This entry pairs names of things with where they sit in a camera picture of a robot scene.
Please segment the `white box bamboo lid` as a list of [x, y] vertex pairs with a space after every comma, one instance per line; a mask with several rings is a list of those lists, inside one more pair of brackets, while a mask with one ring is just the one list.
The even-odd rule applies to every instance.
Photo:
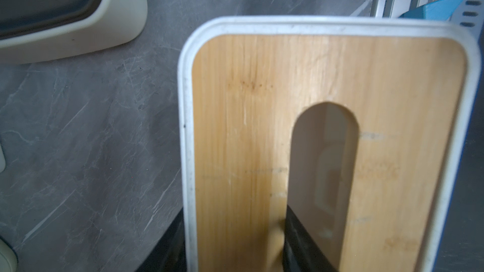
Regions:
[[470, 32], [442, 21], [233, 16], [178, 62], [189, 271], [281, 271], [291, 138], [322, 103], [352, 120], [339, 271], [431, 271], [481, 73]]

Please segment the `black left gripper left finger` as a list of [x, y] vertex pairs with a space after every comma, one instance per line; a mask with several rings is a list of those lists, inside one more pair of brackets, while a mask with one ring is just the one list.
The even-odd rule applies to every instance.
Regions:
[[187, 271], [184, 211], [180, 210], [154, 249], [136, 272]]

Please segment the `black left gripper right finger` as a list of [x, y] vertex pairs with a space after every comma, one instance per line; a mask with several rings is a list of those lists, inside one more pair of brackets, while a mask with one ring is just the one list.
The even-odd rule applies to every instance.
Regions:
[[287, 206], [282, 266], [286, 272], [337, 272], [290, 206]]

